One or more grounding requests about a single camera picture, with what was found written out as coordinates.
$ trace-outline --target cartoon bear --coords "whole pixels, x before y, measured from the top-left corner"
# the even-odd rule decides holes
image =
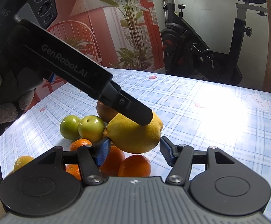
[[[256,93],[247,94],[246,99],[262,111],[267,112],[270,110],[271,103],[262,99],[261,96]]]

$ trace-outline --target hand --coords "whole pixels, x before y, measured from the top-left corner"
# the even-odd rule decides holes
[[[30,68],[0,54],[0,136],[29,107],[42,82]]]

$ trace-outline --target lampshade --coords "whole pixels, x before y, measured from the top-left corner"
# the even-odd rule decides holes
[[[76,0],[70,16],[74,16],[80,13],[88,12],[93,9],[108,7],[109,4],[100,0]]]

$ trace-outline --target exercise bike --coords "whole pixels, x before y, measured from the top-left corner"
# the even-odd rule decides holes
[[[244,34],[251,36],[252,28],[246,27],[246,11],[258,11],[267,16],[266,8],[250,3],[263,4],[266,0],[242,0],[236,3],[233,37],[229,54],[211,50],[195,30],[183,19],[185,5],[178,4],[179,14],[175,13],[175,1],[164,0],[166,25],[161,31],[166,74],[196,78],[223,84],[238,85],[242,74],[237,65]]]

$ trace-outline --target checkered tablecloth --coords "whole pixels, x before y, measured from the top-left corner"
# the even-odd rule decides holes
[[[162,136],[195,150],[217,146],[263,176],[271,186],[271,93],[142,71],[108,69],[123,90],[152,108]],[[69,115],[96,115],[96,101],[67,83],[20,117],[0,137],[3,177],[22,155],[37,157],[53,146],[69,149],[59,132]],[[144,154],[152,176],[168,175],[159,146]],[[190,178],[204,170],[194,165]],[[271,220],[271,199],[264,213]]]

